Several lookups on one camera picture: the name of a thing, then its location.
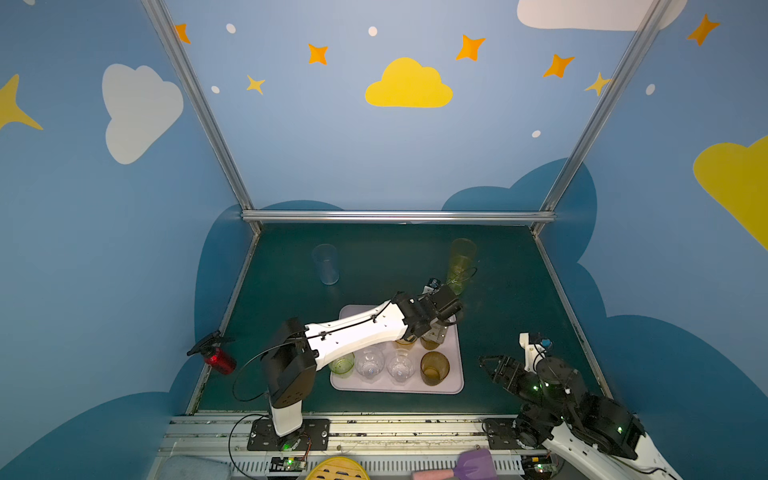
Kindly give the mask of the tall blue textured cup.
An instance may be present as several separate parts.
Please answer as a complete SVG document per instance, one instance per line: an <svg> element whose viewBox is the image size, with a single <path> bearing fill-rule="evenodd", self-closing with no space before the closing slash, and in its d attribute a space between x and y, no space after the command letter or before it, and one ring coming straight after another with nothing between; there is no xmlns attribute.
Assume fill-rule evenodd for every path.
<svg viewBox="0 0 768 480"><path fill-rule="evenodd" d="M326 286L335 285L340 279L339 257L336 247L332 244L320 244L313 248L311 257L321 283Z"/></svg>

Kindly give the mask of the brown textured cup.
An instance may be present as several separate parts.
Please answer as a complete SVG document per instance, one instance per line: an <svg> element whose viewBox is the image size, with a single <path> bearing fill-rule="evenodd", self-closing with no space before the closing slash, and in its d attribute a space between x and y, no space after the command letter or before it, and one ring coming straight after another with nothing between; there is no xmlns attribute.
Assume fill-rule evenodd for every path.
<svg viewBox="0 0 768 480"><path fill-rule="evenodd" d="M424 337L420 338L420 343L428 351L432 351L440 347L440 343L426 339Z"/></svg>
<svg viewBox="0 0 768 480"><path fill-rule="evenodd" d="M422 381L428 386L437 386L442 383L450 373L448 358L437 351L428 351L420 361L420 375Z"/></svg>

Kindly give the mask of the tall yellow cup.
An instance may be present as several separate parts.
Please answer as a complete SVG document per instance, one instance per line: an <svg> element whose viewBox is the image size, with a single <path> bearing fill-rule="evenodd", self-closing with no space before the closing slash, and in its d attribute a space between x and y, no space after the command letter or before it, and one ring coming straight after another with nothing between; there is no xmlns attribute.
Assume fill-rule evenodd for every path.
<svg viewBox="0 0 768 480"><path fill-rule="evenodd" d="M452 241L450 249L451 261L467 261L474 260L477 253L476 244L468 238L457 238Z"/></svg>

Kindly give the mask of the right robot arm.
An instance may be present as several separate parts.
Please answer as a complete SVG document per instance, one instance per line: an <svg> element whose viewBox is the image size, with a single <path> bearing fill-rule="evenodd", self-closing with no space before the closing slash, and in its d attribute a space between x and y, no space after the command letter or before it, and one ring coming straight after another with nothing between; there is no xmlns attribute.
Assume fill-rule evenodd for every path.
<svg viewBox="0 0 768 480"><path fill-rule="evenodd" d="M488 440L546 449L589 479L679 479L639 418L589 391L581 373L557 357L531 366L510 356L481 356L491 381L521 401L512 420L489 419Z"/></svg>

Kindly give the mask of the small green cup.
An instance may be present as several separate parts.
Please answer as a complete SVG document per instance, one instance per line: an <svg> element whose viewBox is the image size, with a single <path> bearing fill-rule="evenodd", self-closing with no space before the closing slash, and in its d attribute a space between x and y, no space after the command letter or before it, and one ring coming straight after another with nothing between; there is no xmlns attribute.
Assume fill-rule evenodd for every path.
<svg viewBox="0 0 768 480"><path fill-rule="evenodd" d="M333 375L340 378L347 378L354 372L355 363L355 355L349 353L333 360L328 367Z"/></svg>

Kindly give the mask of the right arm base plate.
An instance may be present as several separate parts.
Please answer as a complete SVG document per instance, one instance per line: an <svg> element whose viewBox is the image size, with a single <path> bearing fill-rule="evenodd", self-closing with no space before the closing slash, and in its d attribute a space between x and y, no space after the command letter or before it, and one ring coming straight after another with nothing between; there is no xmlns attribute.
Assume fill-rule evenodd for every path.
<svg viewBox="0 0 768 480"><path fill-rule="evenodd" d="M549 439L546 430L517 418L485 418L482 429L490 450L537 449Z"/></svg>

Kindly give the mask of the yellow transparent cup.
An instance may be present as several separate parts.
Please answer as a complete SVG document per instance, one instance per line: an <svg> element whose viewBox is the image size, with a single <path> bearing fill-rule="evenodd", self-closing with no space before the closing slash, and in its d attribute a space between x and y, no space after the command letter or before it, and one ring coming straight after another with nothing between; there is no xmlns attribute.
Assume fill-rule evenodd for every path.
<svg viewBox="0 0 768 480"><path fill-rule="evenodd" d="M416 341L397 340L394 342L394 344L396 349L410 352L416 345Z"/></svg>

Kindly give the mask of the tall green cup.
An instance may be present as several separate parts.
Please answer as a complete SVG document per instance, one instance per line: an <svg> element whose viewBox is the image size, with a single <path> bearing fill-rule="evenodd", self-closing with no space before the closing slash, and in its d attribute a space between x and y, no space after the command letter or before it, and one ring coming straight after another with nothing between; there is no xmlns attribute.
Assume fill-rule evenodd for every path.
<svg viewBox="0 0 768 480"><path fill-rule="evenodd" d="M453 255L449 260L446 285L456 295L461 295L476 272L477 267L471 257Z"/></svg>

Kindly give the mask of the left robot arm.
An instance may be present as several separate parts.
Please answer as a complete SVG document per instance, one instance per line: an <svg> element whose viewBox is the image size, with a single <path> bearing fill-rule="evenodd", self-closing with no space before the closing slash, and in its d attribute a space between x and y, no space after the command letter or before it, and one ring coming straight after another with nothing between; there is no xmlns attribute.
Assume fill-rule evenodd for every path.
<svg viewBox="0 0 768 480"><path fill-rule="evenodd" d="M302 427L302 402L316 373L350 353L384 342L417 340L433 326L461 318L463 305L448 286L417 297L398 292L357 315L325 323L303 324L290 318L280 325L267 348L255 356L268 389L274 432L285 437Z"/></svg>

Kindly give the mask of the clear faceted glass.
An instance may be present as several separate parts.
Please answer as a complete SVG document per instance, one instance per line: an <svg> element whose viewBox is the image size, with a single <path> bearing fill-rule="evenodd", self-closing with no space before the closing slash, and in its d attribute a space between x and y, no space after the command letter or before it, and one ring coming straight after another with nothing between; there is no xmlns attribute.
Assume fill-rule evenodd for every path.
<svg viewBox="0 0 768 480"><path fill-rule="evenodd" d="M386 369L396 384L403 384L415 375L417 366L407 350L397 349L388 358Z"/></svg>
<svg viewBox="0 0 768 480"><path fill-rule="evenodd" d="M354 355L355 371L366 381L374 380L385 369L385 356L381 347L369 346L356 351Z"/></svg>

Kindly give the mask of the pink plastic tray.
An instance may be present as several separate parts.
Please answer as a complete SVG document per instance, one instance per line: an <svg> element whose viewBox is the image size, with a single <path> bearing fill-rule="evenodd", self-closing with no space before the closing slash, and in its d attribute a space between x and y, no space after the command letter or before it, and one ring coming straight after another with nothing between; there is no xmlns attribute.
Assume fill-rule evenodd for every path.
<svg viewBox="0 0 768 480"><path fill-rule="evenodd" d="M330 375L339 391L454 395L464 387L458 328L450 326L434 349L425 340L382 342L350 355L350 369Z"/></svg>

